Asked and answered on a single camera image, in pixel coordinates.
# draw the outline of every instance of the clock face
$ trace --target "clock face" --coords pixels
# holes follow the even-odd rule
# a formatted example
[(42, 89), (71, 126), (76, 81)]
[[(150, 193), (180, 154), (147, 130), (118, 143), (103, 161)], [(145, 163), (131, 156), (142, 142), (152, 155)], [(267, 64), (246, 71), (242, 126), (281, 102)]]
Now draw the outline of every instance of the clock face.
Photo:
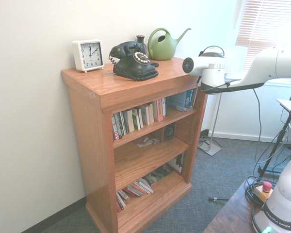
[(102, 65), (101, 47), (99, 42), (80, 44), (84, 69)]

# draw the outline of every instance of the white alarm clock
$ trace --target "white alarm clock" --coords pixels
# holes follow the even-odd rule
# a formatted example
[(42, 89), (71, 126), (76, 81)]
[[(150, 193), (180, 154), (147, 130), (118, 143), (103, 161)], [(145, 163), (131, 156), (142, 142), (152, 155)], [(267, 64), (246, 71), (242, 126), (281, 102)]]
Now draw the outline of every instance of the white alarm clock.
[(77, 70), (84, 71), (103, 68), (101, 40), (72, 41), (74, 61)]

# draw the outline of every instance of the wooden bookshelf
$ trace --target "wooden bookshelf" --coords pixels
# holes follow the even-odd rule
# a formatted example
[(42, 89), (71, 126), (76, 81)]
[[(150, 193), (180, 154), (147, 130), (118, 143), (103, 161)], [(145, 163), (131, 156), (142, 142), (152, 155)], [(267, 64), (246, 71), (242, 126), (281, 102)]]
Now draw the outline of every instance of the wooden bookshelf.
[(168, 116), (165, 120), (163, 120), (161, 122), (155, 121), (152, 125), (144, 125), (142, 130), (134, 130), (133, 132), (123, 136), (121, 140), (117, 140), (117, 141), (113, 142), (113, 148), (117, 148), (117, 147), (124, 145), (132, 140), (135, 140), (138, 137), (142, 137), (144, 135), (147, 135), (150, 132), (158, 130), (158, 129), (160, 129), (166, 125), (169, 125), (177, 120), (180, 120), (184, 117), (187, 117), (187, 116), (195, 113), (196, 109), (193, 109), (192, 111), (188, 111), (188, 112), (180, 112), (176, 109), (168, 108), (167, 111), (168, 111)]
[(152, 218), (153, 212), (174, 204), (180, 199), (179, 193), (184, 196), (191, 188), (192, 185), (187, 184), (182, 176), (172, 172), (154, 184), (152, 194), (141, 198), (130, 195), (130, 200), (125, 201), (125, 209), (117, 215), (119, 232), (135, 232), (138, 225), (146, 224)]
[[(182, 71), (182, 59), (159, 61), (159, 75), (135, 82), (113, 74), (113, 65), (87, 73), (62, 71), (68, 87), (75, 133), (87, 197), (86, 209), (102, 233), (140, 232), (187, 194), (197, 152), (206, 95), (197, 92), (194, 109), (180, 112), (168, 108), (161, 122), (144, 126), (113, 142), (113, 113), (196, 88), (198, 77)], [(138, 137), (162, 135), (175, 122), (173, 139), (139, 148)], [(175, 172), (153, 186), (154, 193), (132, 197), (117, 213), (116, 191), (148, 174), (185, 151), (182, 175)]]
[(116, 191), (167, 163), (189, 147), (173, 138), (141, 148), (135, 142), (130, 142), (114, 150)]

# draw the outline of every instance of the watering can handle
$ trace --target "watering can handle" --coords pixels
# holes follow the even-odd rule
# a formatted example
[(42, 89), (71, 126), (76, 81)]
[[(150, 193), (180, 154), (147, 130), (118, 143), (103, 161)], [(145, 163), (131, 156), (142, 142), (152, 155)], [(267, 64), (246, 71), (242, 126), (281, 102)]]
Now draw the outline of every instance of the watering can handle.
[(165, 28), (157, 28), (157, 29), (155, 29), (155, 30), (151, 33), (151, 35), (150, 35), (150, 37), (149, 37), (149, 40), (148, 40), (148, 42), (147, 42), (147, 47), (148, 47), (149, 50), (150, 50), (150, 43), (151, 43), (151, 41), (152, 41), (152, 37), (153, 37), (154, 34), (157, 33), (158, 31), (164, 31), (164, 32), (166, 32), (166, 34), (170, 34), (169, 31), (167, 31)]

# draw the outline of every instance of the gray carpet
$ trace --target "gray carpet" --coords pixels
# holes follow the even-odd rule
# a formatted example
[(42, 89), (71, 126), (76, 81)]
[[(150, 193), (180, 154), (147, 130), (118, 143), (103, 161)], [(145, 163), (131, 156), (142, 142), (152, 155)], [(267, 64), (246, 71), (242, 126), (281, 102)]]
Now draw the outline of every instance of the gray carpet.
[[(257, 142), (220, 138), (216, 140), (223, 149), (213, 157), (200, 149), (197, 152), (191, 180), (193, 190), (143, 230), (143, 233), (202, 233), (225, 204), (225, 201), (209, 202), (208, 197), (230, 198), (243, 181), (253, 174)], [(259, 144), (259, 156), (268, 145)], [(284, 148), (277, 163), (289, 154), (291, 150)], [(265, 177), (273, 179), (272, 174)], [(86, 209), (82, 208), (43, 233), (98, 232)]]

